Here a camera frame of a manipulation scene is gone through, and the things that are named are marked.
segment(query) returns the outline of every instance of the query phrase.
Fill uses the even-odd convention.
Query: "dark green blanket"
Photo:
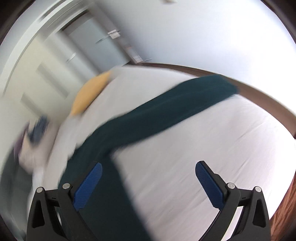
[[[73,183],[92,161],[102,164],[102,177],[86,206],[79,210],[98,240],[151,240],[122,185],[111,152],[157,134],[236,92],[236,87],[220,75],[185,81],[131,112],[109,120],[75,150],[59,187]]]

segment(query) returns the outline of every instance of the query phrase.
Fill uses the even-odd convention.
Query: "white bed sheet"
[[[79,117],[60,127],[43,186],[55,189],[74,149],[108,119],[126,113],[194,76],[149,67],[116,67],[112,82]],[[238,188],[260,186],[271,217],[296,170],[295,140],[269,113],[234,95],[181,123],[121,148],[114,159],[135,209],[155,240],[196,241],[217,209],[195,176],[205,160]],[[224,240],[238,221],[238,210]]]

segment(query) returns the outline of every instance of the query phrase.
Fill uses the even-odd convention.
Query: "blue gripper pad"
[[[223,193],[200,161],[195,166],[195,174],[213,207],[221,210],[224,207]]]
[[[88,199],[90,198],[94,188],[101,179],[103,168],[101,163],[97,163],[94,168],[89,172],[84,179],[80,187],[74,194],[73,206],[78,211],[80,208],[84,208]]]

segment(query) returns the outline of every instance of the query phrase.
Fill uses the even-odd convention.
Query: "yellow pillow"
[[[87,81],[76,95],[70,115],[84,112],[108,84],[110,71]]]

